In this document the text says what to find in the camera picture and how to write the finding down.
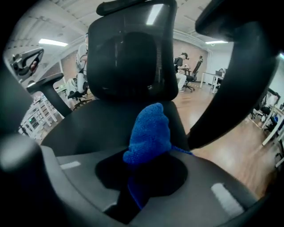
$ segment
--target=desk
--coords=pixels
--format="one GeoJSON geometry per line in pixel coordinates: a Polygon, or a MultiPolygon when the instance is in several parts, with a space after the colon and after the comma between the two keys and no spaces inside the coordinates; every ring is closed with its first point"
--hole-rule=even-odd
{"type": "Polygon", "coordinates": [[[218,76],[218,75],[216,75],[216,74],[203,72],[203,73],[202,73],[202,77],[201,77],[200,86],[199,86],[200,88],[202,88],[202,84],[203,84],[203,80],[204,80],[204,75],[205,75],[205,74],[208,74],[208,75],[213,76],[213,81],[212,81],[211,88],[212,88],[212,86],[213,86],[213,91],[212,91],[212,93],[215,93],[215,89],[216,89],[216,86],[217,86],[217,82],[214,82],[214,81],[215,81],[215,78],[220,78],[220,79],[224,79],[224,78],[221,77],[221,76],[218,76]]]}
{"type": "Polygon", "coordinates": [[[282,110],[280,110],[278,107],[276,106],[272,106],[272,109],[270,111],[270,114],[268,115],[266,121],[263,124],[263,129],[264,127],[267,125],[270,117],[272,116],[273,113],[278,113],[280,115],[280,118],[278,120],[277,125],[274,127],[274,129],[272,130],[272,132],[269,134],[269,136],[263,141],[262,145],[266,145],[268,143],[268,141],[273,137],[273,135],[277,132],[277,130],[279,129],[282,121],[284,120],[284,112],[282,110]]]}

